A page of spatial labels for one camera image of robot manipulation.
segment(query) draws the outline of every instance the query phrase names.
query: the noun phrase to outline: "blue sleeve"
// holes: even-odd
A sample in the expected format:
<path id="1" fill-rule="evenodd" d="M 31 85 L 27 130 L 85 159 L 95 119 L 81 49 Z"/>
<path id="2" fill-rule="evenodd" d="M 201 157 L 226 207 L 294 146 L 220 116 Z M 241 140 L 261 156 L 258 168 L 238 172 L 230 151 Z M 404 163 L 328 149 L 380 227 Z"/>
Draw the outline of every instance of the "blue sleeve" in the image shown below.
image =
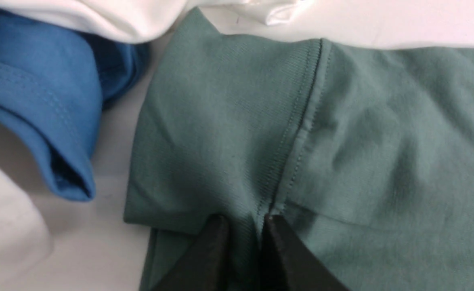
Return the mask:
<path id="1" fill-rule="evenodd" d="M 93 199 L 102 108 L 141 77 L 148 53 L 0 11 L 0 123 L 27 145 L 52 192 Z"/>

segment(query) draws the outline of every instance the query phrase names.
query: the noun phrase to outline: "white surface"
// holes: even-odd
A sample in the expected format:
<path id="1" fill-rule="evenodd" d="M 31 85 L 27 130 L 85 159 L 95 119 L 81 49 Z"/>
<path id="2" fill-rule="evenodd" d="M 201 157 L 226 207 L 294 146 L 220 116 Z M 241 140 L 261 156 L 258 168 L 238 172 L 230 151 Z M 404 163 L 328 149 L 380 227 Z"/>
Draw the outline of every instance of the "white surface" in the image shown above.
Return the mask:
<path id="1" fill-rule="evenodd" d="M 52 239 L 27 194 L 0 170 L 0 284 L 52 251 Z"/>
<path id="2" fill-rule="evenodd" d="M 237 4 L 242 15 L 259 22 L 288 22 L 308 0 L 0 0 L 0 8 L 67 28 L 121 42 L 139 43 L 163 35 L 196 5 Z"/>
<path id="3" fill-rule="evenodd" d="M 288 26 L 264 27 L 220 8 L 203 10 L 225 33 L 278 40 L 327 37 L 359 46 L 474 46 L 474 1 L 317 0 Z M 155 44 L 159 51 L 164 40 Z M 103 117 L 93 158 L 97 198 L 74 204 L 43 190 L 28 151 L 0 130 L 0 166 L 28 190 L 55 239 L 55 251 L 0 291 L 136 291 L 148 228 L 122 223 L 130 145 L 150 76 Z"/>

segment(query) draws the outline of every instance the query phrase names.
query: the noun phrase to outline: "white t-shirt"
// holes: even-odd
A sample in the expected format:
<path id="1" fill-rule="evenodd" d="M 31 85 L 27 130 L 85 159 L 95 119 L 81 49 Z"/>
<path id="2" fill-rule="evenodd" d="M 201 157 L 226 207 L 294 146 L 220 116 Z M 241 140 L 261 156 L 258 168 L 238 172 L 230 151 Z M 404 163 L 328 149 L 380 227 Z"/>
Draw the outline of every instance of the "white t-shirt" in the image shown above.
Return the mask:
<path id="1" fill-rule="evenodd" d="M 12 13 L 102 37 L 140 43 L 163 35 L 195 6 L 224 6 L 267 25 L 289 22 L 313 0 L 0 0 Z"/>

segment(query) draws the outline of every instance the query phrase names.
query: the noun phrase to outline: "stitching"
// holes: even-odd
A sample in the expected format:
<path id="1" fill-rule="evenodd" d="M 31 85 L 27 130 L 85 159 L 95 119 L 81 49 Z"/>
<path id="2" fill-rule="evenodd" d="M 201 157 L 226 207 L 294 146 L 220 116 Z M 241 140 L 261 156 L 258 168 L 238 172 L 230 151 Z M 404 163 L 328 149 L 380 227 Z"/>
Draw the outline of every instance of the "stitching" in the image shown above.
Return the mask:
<path id="1" fill-rule="evenodd" d="M 308 130 L 309 134 L 312 132 L 312 130 L 314 128 L 314 123 L 316 122 L 316 116 L 318 115 L 318 113 L 321 109 L 321 106 L 322 106 L 323 93 L 325 91 L 324 89 L 325 89 L 325 85 L 327 83 L 327 78 L 328 78 L 328 73 L 329 73 L 329 63 L 331 61 L 332 49 L 333 49 L 333 46 L 331 45 L 331 48 L 329 50 L 329 57 L 327 58 L 327 63 L 325 65 L 325 76 L 323 77 L 323 88 L 321 90 L 320 99 L 318 100 L 318 107 L 316 108 L 316 111 L 314 112 L 314 115 L 311 118 L 311 123 L 310 123 L 310 127 L 309 127 L 309 130 Z M 291 177 L 291 181 L 289 182 L 289 186 L 288 186 L 289 190 L 287 191 L 287 194 L 285 194 L 286 197 L 289 197 L 289 195 L 292 193 L 294 182 L 296 181 L 296 177 L 298 175 L 298 169 L 300 169 L 300 163 L 301 163 L 302 158 L 305 154 L 305 149 L 306 149 L 306 147 L 302 147 L 302 150 L 300 151 L 300 154 L 298 155 L 298 159 L 296 159 L 296 166 L 294 167 L 294 173 L 293 173 L 293 176 Z M 280 210 L 280 214 L 283 214 L 284 210 L 285 210 L 285 203 L 282 205 L 282 209 Z"/>
<path id="2" fill-rule="evenodd" d="M 18 76 L 18 77 L 21 77 L 22 79 L 25 79 L 25 80 L 28 80 L 30 82 L 32 82 L 33 84 L 35 85 L 38 85 L 36 82 L 30 80 L 30 79 L 27 79 L 27 78 L 24 78 L 22 76 Z M 41 96 L 41 94 L 39 94 L 38 92 L 36 92 L 36 90 L 34 89 L 31 89 L 31 88 L 28 88 L 26 87 L 23 83 L 19 82 L 19 81 L 15 81 L 15 80 L 12 80 L 12 79 L 9 79 L 9 78 L 6 78 L 6 77 L 2 77 L 0 76 L 0 79 L 1 80 L 4 80 L 4 81 L 7 81 L 7 82 L 10 82 L 10 83 L 13 83 L 13 84 L 16 84 L 16 85 L 19 85 L 20 87 L 24 88 L 24 89 L 27 89 L 29 90 L 29 92 L 31 93 L 34 93 L 35 95 L 37 96 L 40 96 L 42 98 L 43 101 L 45 101 L 45 103 L 47 103 L 47 105 L 50 105 L 50 107 L 52 107 L 54 109 L 54 111 L 56 112 L 56 114 L 58 114 L 58 117 L 61 119 L 61 121 L 63 121 L 63 123 L 66 125 L 65 129 L 69 132 L 69 134 L 71 134 L 74 138 L 74 143 L 76 144 L 76 146 L 80 147 L 80 145 L 78 144 L 78 134 L 77 134 L 77 131 L 75 131 L 74 127 L 71 126 L 71 123 L 69 121 L 69 115 L 68 115 L 68 112 L 67 110 L 63 107 L 63 105 L 61 105 L 61 103 L 56 99 L 56 97 L 54 96 L 54 94 L 52 94 L 51 92 L 43 89 L 42 91 L 47 93 L 50 97 L 52 97 L 51 100 L 45 98 L 44 96 Z M 61 107 L 61 111 L 63 111 L 63 114 L 60 112 L 59 108 L 55 107 L 55 105 L 58 105 L 59 107 Z"/>
<path id="3" fill-rule="evenodd" d="M 40 94 L 38 94 L 38 92 L 36 92 L 35 90 L 33 89 L 29 89 L 27 88 L 23 83 L 19 82 L 19 81 L 15 81 L 15 80 L 12 80 L 12 79 L 9 79 L 9 78 L 6 78 L 6 77 L 3 77 L 3 76 L 0 76 L 0 79 L 1 80 L 4 80 L 4 81 L 8 81 L 8 82 L 11 82 L 11 83 L 14 83 L 14 84 L 17 84 L 17 85 L 20 85 L 22 88 L 26 88 L 28 90 L 30 90 L 30 92 L 38 95 L 38 96 L 41 96 L 43 98 L 43 100 L 48 104 L 50 105 L 51 107 L 53 107 L 56 111 L 56 113 L 58 113 L 58 115 L 60 116 L 60 118 L 62 119 L 62 121 L 64 121 L 65 125 L 67 125 L 68 127 L 68 130 L 69 130 L 69 133 L 71 135 L 73 135 L 75 138 L 78 138 L 78 134 L 77 132 L 75 131 L 74 127 L 71 126 L 70 124 L 70 121 L 71 118 L 70 118 L 70 115 L 68 113 L 68 110 L 61 104 L 61 102 L 59 101 L 58 98 L 56 98 L 55 94 L 47 89 L 45 89 L 45 87 L 43 85 L 40 85 L 38 82 L 36 82 L 35 80 L 31 79 L 31 78 L 28 78 L 27 76 L 24 76 L 23 74 L 20 74 L 18 72 L 14 72 L 12 70 L 9 70 L 8 68 L 4 68 L 3 66 L 0 66 L 0 70 L 3 70 L 4 72 L 7 72 L 15 77 L 19 77 L 20 79 L 23 79 L 25 81 L 28 81 L 30 83 L 32 83 L 33 85 L 37 86 L 38 88 L 41 88 L 41 91 L 44 92 L 45 94 L 47 94 L 48 96 L 50 96 L 52 98 L 52 101 L 54 101 L 54 103 L 56 105 L 58 105 L 58 107 L 63 111 L 63 114 L 64 115 L 61 115 L 60 112 L 58 111 L 58 108 L 52 106 L 52 104 L 48 101 L 48 99 L 44 98 L 43 96 L 41 96 Z"/>
<path id="4" fill-rule="evenodd" d="M 273 178 L 273 172 L 275 171 L 275 165 L 277 164 L 278 160 L 279 160 L 279 155 L 280 155 L 280 151 L 281 151 L 281 148 L 283 146 L 283 144 L 285 143 L 285 140 L 287 138 L 287 132 L 289 131 L 289 128 L 291 127 L 291 124 L 293 123 L 294 121 L 294 112 L 296 112 L 296 109 L 298 109 L 298 103 L 302 97 L 302 88 L 303 88 L 303 85 L 305 84 L 305 81 L 306 81 L 306 78 L 307 78 L 307 72 L 308 72 L 308 63 L 309 63 L 309 55 L 311 53 L 313 49 L 312 48 L 309 48 L 307 50 L 307 56 L 306 56 L 306 60 L 305 60 L 305 71 L 304 71 L 304 74 L 303 74 L 303 77 L 302 77 L 302 83 L 300 84 L 300 88 L 298 89 L 298 96 L 296 97 L 296 100 L 294 102 L 294 108 L 293 110 L 291 111 L 291 114 L 289 116 L 289 121 L 287 122 L 287 126 L 285 127 L 285 130 L 283 131 L 283 135 L 282 135 L 282 138 L 281 138 L 281 141 L 280 141 L 280 144 L 278 145 L 278 148 L 276 149 L 275 151 L 275 155 L 274 155 L 274 158 L 273 158 L 273 162 L 272 162 L 272 165 L 270 167 L 270 170 L 269 170 L 269 173 L 268 173 L 268 176 L 267 176 L 267 179 L 266 179 L 266 182 L 264 184 L 264 188 L 265 190 L 267 190 L 268 186 L 270 185 L 270 182 Z M 264 195 L 263 197 L 261 197 L 260 199 L 260 203 L 259 203 L 259 207 L 257 209 L 257 212 L 256 212 L 256 215 L 255 215 L 255 218 L 256 218 L 256 221 L 259 221 L 261 218 L 259 217 L 260 215 L 260 212 L 261 210 L 263 209 L 263 205 L 265 204 L 265 201 L 266 200 L 266 195 Z M 271 201 L 271 205 L 274 203 L 274 200 L 275 200 L 275 193 L 273 192 L 272 193 L 272 201 Z"/>

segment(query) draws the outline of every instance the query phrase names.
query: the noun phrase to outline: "cotton fabric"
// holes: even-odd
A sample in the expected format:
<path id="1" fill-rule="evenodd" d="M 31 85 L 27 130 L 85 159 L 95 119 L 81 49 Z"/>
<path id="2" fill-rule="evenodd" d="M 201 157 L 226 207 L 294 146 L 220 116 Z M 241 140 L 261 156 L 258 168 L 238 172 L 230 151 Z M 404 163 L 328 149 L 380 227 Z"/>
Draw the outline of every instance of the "cotton fabric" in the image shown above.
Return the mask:
<path id="1" fill-rule="evenodd" d="M 52 252 L 52 239 L 27 193 L 0 170 L 0 284 Z"/>
<path id="2" fill-rule="evenodd" d="M 0 0 L 27 18 L 137 44 L 156 39 L 195 6 L 224 6 L 268 25 L 289 22 L 312 0 Z"/>
<path id="3" fill-rule="evenodd" d="M 142 290 L 213 213 L 232 221 L 230 290 L 257 287 L 266 213 L 351 290 L 474 289 L 474 49 L 224 36 L 193 11 L 135 136 L 125 219 L 156 228 Z"/>
<path id="4" fill-rule="evenodd" d="M 89 158 L 102 109 L 131 88 L 148 59 L 145 44 L 0 11 L 0 123 L 27 145 L 52 192 L 93 199 Z"/>

